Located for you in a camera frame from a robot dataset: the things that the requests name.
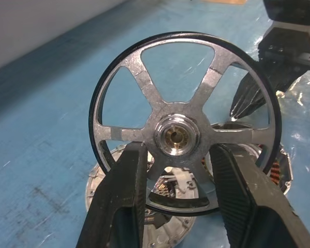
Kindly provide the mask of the silver spoked wheel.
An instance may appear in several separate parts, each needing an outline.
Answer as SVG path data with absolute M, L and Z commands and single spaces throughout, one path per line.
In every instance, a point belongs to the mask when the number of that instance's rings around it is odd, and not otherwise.
M 166 102 L 154 85 L 143 63 L 142 53 L 168 43 L 193 43 L 214 50 L 214 59 L 188 102 Z M 255 129 L 214 129 L 203 112 L 227 68 L 240 66 L 249 72 L 265 97 L 269 124 Z M 127 68 L 151 106 L 152 112 L 140 129 L 106 126 L 102 111 L 107 89 L 117 71 Z M 215 144 L 257 144 L 264 150 L 257 166 L 267 173 L 275 160 L 282 133 L 280 107 L 266 75 L 249 55 L 234 44 L 216 36 L 197 32 L 169 32 L 146 38 L 119 54 L 100 77 L 94 90 L 88 119 L 92 150 L 99 166 L 108 173 L 116 161 L 107 141 L 142 142 L 154 157 L 147 173 L 146 206 L 157 212 L 177 216 L 198 216 L 219 210 L 215 185 L 202 165 Z M 174 199 L 152 190 L 167 167 L 188 168 L 205 196 L 197 199 Z

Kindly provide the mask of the round ribbed silver motor cover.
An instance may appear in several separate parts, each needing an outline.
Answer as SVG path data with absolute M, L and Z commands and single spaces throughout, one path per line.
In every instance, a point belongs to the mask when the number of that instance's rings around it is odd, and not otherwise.
M 95 190 L 105 177 L 96 164 L 86 184 L 85 205 L 89 209 Z M 152 193 L 174 199 L 198 198 L 198 189 L 192 173 L 187 169 L 167 167 L 157 180 Z M 191 231 L 196 217 L 166 215 L 145 209 L 143 248 L 174 248 Z

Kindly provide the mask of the copper wound stator disc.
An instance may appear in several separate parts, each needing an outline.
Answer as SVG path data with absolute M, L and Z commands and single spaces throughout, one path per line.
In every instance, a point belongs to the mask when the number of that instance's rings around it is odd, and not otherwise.
M 215 123 L 212 125 L 214 129 L 247 129 L 252 126 L 245 122 L 233 122 L 229 121 L 226 123 Z M 259 156 L 262 153 L 262 145 L 259 144 L 237 144 L 237 145 L 228 145 L 229 149 L 233 156 L 239 162 L 248 162 L 251 161 L 256 163 L 259 160 Z M 291 161 L 289 154 L 284 150 L 283 146 L 280 145 L 278 153 L 276 155 L 275 161 L 267 173 L 267 176 L 271 178 L 283 192 L 284 195 L 290 190 L 293 173 L 291 167 Z

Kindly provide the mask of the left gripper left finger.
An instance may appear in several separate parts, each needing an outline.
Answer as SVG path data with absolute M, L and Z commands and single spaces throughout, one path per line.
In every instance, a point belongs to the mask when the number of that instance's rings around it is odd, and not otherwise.
M 97 187 L 77 248 L 142 248 L 148 151 L 129 143 Z

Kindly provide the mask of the blue plastic table sheet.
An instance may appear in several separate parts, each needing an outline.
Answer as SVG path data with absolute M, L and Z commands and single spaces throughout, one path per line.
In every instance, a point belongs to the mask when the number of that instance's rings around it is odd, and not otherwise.
M 136 0 L 101 14 L 0 70 L 0 248 L 74 248 L 83 225 L 85 186 L 96 164 L 88 110 L 109 63 L 146 37 L 178 30 L 222 37 L 257 59 L 274 24 L 261 0 L 244 5 Z M 212 51 L 171 46 L 148 51 L 145 64 L 164 99 L 188 100 Z M 150 106 L 128 71 L 105 102 L 109 125 L 142 127 Z M 294 180 L 288 198 L 310 232 L 310 72 L 279 97 L 282 143 Z

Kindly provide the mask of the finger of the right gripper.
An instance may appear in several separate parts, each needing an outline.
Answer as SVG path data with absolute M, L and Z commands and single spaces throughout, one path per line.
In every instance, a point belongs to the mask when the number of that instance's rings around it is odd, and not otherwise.
M 261 67 L 275 92 L 286 92 L 292 83 L 304 74 L 304 67 L 284 61 L 260 60 Z M 266 103 L 253 77 L 247 73 L 241 80 L 230 108 L 230 116 L 240 119 L 252 114 Z

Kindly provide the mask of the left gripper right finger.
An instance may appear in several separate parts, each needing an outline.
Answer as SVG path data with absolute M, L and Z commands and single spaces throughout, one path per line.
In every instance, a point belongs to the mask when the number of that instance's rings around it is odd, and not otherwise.
M 231 248 L 310 248 L 310 233 L 248 152 L 210 148 L 219 209 Z

